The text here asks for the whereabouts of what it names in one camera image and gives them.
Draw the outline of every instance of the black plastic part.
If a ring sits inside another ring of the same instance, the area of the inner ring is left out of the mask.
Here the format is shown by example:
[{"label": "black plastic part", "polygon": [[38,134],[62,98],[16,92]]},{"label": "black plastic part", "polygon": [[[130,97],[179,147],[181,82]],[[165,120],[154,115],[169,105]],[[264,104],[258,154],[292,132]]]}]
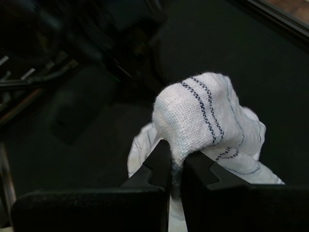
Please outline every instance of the black plastic part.
[{"label": "black plastic part", "polygon": [[195,152],[184,162],[182,202],[188,231],[307,231],[309,188],[251,185]]},{"label": "black plastic part", "polygon": [[119,188],[37,192],[16,201],[15,232],[167,232],[169,145],[161,141]]}]

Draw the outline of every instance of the white cloth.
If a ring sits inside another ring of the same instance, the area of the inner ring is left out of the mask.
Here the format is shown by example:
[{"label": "white cloth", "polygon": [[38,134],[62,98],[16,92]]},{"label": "white cloth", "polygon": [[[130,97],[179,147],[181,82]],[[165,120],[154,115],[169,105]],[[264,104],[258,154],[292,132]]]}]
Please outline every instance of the white cloth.
[{"label": "white cloth", "polygon": [[128,157],[131,176],[160,139],[172,152],[172,212],[184,220],[180,199],[184,159],[200,150],[240,178],[255,184],[284,184],[258,162],[266,127],[239,105],[228,77],[204,73],[165,88],[156,98],[153,123],[134,138]]}]

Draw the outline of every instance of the wrinkled cloth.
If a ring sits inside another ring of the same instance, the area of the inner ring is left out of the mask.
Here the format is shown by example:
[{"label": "wrinkled cloth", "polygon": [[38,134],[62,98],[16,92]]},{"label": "wrinkled cloth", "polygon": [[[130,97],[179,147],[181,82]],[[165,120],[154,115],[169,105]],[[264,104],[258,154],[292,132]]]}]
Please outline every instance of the wrinkled cloth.
[{"label": "wrinkled cloth", "polygon": [[172,153],[172,212],[184,220],[180,198],[185,158],[200,150],[219,165],[252,184],[284,184],[258,159],[265,125],[239,105],[227,76],[204,73],[166,87],[156,98],[153,123],[134,138],[128,157],[135,173],[161,139]]}]

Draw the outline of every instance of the dark floor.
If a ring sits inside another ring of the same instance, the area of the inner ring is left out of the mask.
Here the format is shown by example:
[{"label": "dark floor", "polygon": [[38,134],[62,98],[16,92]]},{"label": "dark floor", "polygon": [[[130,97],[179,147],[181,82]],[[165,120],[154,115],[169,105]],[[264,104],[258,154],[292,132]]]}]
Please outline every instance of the dark floor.
[{"label": "dark floor", "polygon": [[[309,184],[309,53],[233,2],[169,6],[155,38],[164,76],[172,83],[206,71],[229,75],[240,103],[267,127],[261,161],[287,184]],[[131,141],[151,120],[151,107],[110,103],[115,94],[114,80],[88,68],[11,128],[5,142],[17,195],[126,179]]]}]

